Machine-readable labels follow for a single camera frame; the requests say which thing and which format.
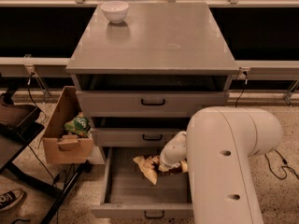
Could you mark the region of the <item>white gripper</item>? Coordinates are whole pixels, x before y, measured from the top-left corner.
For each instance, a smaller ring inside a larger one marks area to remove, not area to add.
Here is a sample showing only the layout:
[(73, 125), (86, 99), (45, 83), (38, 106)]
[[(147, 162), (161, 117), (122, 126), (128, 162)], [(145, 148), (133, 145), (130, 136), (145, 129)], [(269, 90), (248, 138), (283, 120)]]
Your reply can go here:
[(168, 172), (171, 169), (179, 167), (181, 163), (182, 173), (188, 172), (188, 163), (185, 161), (186, 153), (186, 135), (185, 131), (177, 133), (162, 149), (160, 153), (160, 172)]

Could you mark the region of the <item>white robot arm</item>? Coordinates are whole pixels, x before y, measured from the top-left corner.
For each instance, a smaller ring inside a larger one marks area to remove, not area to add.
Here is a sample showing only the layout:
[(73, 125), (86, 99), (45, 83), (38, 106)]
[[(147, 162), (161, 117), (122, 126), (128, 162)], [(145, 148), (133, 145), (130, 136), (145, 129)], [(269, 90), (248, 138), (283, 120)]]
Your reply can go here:
[(187, 162), (195, 224), (263, 224), (248, 157), (274, 150), (282, 136), (268, 111), (208, 107), (164, 146), (160, 165)]

